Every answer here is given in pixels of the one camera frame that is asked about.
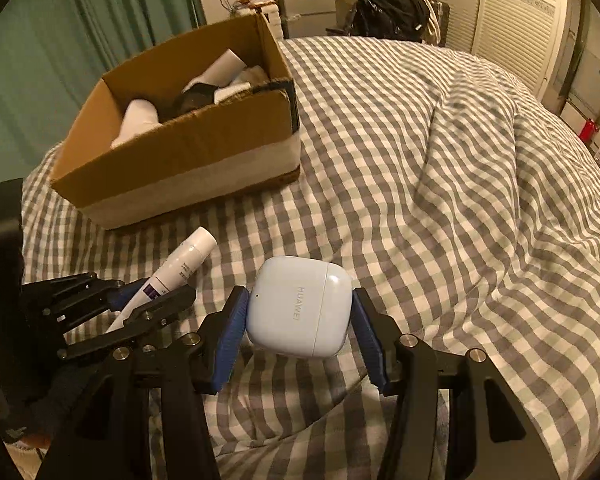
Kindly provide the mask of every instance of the gray refrigerator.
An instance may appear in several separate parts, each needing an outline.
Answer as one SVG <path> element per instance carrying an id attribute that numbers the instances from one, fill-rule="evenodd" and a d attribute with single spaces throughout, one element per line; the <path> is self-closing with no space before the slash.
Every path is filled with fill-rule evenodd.
<path id="1" fill-rule="evenodd" d="M 336 0 L 278 0 L 285 38 L 326 36 L 336 26 Z"/>

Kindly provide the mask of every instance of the bed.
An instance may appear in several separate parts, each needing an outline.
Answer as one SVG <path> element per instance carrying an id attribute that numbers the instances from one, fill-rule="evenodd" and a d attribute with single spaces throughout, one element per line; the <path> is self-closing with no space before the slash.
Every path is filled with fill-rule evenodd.
<path id="1" fill-rule="evenodd" d="M 26 281 L 149 276 L 204 226 L 219 246 L 195 275 L 185 333 L 234 285 L 252 286 L 266 258 L 337 263 L 403 332 L 457 354 L 484 348 L 560 477 L 578 478 L 600 450 L 600 172 L 584 145 L 514 76 L 468 54 L 370 38 L 281 46 L 302 123 L 297 182 L 106 232 L 50 190 L 56 146 L 24 186 Z M 158 392 L 153 400 L 164 478 Z M 230 382 L 205 401 L 223 479 L 374 478 L 393 408 L 351 331 L 323 362 L 245 338 Z"/>

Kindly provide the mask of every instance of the metal screw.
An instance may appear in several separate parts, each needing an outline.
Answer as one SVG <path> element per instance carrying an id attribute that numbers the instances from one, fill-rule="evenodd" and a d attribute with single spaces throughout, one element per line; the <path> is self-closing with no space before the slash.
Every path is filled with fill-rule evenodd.
<path id="1" fill-rule="evenodd" d="M 182 342 L 187 346 L 195 346 L 200 343 L 200 336 L 196 332 L 189 332 L 182 336 Z"/>
<path id="2" fill-rule="evenodd" d="M 479 348 L 474 348 L 472 350 L 469 350 L 469 358 L 472 361 L 475 361 L 477 363 L 481 363 L 483 361 L 487 360 L 487 354 L 485 354 L 482 350 L 480 350 Z"/>
<path id="3" fill-rule="evenodd" d="M 418 338 L 413 334 L 402 334 L 399 341 L 402 346 L 407 348 L 413 348 L 418 344 Z"/>
<path id="4" fill-rule="evenodd" d="M 116 361 L 124 361 L 127 357 L 129 357 L 129 354 L 129 348 L 126 346 L 121 346 L 113 351 L 113 358 Z"/>

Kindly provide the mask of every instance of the robotic arm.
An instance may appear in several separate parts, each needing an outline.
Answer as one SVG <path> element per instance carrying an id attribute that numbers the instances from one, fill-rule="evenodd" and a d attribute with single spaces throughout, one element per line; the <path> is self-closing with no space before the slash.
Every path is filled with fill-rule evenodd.
<path id="1" fill-rule="evenodd" d="M 249 292 L 236 286 L 197 332 L 161 348 L 160 329 L 188 309 L 184 286 L 134 311 L 122 329 L 67 345 L 64 333 L 105 310 L 120 310 L 144 280 L 124 286 L 81 274 L 21 286 L 22 181 L 0 184 L 0 480 L 19 479 L 4 448 L 41 431 L 36 407 L 67 370 L 93 370 L 69 394 L 71 409 L 37 480 L 149 480 L 148 389 L 162 390 L 170 480 L 219 480 L 202 395 L 229 380 L 246 326 Z M 355 289 L 350 322 L 371 382 L 397 396 L 379 480 L 427 480 L 438 389 L 450 391 L 446 480 L 557 480 L 549 453 L 519 400 L 481 349 L 437 352 L 380 314 Z"/>

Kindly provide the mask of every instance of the open cardboard box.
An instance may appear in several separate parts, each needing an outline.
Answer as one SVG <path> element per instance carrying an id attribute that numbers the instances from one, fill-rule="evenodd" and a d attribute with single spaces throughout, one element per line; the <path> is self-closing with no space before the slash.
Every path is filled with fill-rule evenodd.
<path id="1" fill-rule="evenodd" d="M 180 91 L 225 50 L 260 65 L 271 82 L 165 122 L 110 149 L 132 99 L 168 115 Z M 106 229 L 209 199 L 298 178 L 296 92 L 259 14 L 207 25 L 107 72 L 62 146 L 51 187 Z"/>

